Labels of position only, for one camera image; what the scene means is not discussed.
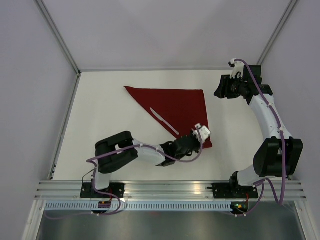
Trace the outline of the dark red cloth napkin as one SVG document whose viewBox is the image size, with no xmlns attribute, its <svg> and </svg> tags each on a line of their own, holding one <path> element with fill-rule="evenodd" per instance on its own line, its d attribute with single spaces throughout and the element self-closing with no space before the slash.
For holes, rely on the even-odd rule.
<svg viewBox="0 0 320 240">
<path fill-rule="evenodd" d="M 209 127 L 204 91 L 124 87 L 131 97 L 176 139 L 188 135 L 196 124 Z M 175 134 L 151 112 L 154 109 L 178 132 Z"/>
</svg>

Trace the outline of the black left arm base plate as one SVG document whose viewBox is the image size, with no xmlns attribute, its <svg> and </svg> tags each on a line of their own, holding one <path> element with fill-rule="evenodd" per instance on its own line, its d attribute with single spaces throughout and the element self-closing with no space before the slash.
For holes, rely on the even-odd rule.
<svg viewBox="0 0 320 240">
<path fill-rule="evenodd" d="M 112 194 L 119 199 L 123 198 L 125 193 L 125 184 L 112 182 L 108 188 L 95 191 L 91 182 L 85 182 L 81 186 L 80 198 L 81 199 L 110 199 L 114 196 L 106 195 Z"/>
</svg>

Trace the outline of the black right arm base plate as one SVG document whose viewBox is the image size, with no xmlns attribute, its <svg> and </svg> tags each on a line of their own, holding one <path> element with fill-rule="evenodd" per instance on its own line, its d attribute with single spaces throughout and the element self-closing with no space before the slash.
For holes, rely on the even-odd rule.
<svg viewBox="0 0 320 240">
<path fill-rule="evenodd" d="M 259 194 L 256 187 L 231 186 L 226 182 L 212 183 L 207 187 L 213 193 L 214 199 L 258 199 Z"/>
</svg>

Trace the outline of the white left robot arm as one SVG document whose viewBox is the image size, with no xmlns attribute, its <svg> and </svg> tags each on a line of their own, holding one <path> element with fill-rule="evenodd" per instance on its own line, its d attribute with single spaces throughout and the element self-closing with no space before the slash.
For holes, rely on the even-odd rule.
<svg viewBox="0 0 320 240">
<path fill-rule="evenodd" d="M 91 191 L 98 198 L 106 197 L 111 174 L 133 161 L 151 163 L 157 167 L 194 162 L 200 157 L 205 141 L 199 129 L 160 145 L 142 143 L 134 139 L 129 131 L 100 140 L 95 144 L 95 157 L 87 160 L 94 164 Z"/>
</svg>

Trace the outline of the silver table knife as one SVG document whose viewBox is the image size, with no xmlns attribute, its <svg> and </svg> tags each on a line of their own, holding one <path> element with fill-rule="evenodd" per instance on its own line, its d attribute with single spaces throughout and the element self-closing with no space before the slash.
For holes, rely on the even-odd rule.
<svg viewBox="0 0 320 240">
<path fill-rule="evenodd" d="M 162 116 L 160 116 L 153 108 L 149 108 L 152 112 L 152 114 L 161 122 L 163 122 L 169 129 L 171 129 L 176 135 L 179 135 L 180 133 L 169 123 L 167 122 Z"/>
</svg>

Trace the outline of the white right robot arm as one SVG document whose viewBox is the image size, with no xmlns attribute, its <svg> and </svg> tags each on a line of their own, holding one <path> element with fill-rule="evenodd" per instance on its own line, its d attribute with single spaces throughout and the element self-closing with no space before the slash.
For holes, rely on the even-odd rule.
<svg viewBox="0 0 320 240">
<path fill-rule="evenodd" d="M 284 199 L 286 178 L 296 171 L 303 142 L 293 138 L 275 106 L 271 87 L 262 83 L 262 67 L 230 62 L 230 75 L 222 75 L 214 96 L 219 99 L 243 97 L 252 109 L 263 136 L 263 143 L 253 157 L 253 164 L 236 171 L 229 179 L 226 191 L 232 198 L 256 193 L 256 187 L 271 178 L 281 178 L 280 199 Z"/>
</svg>

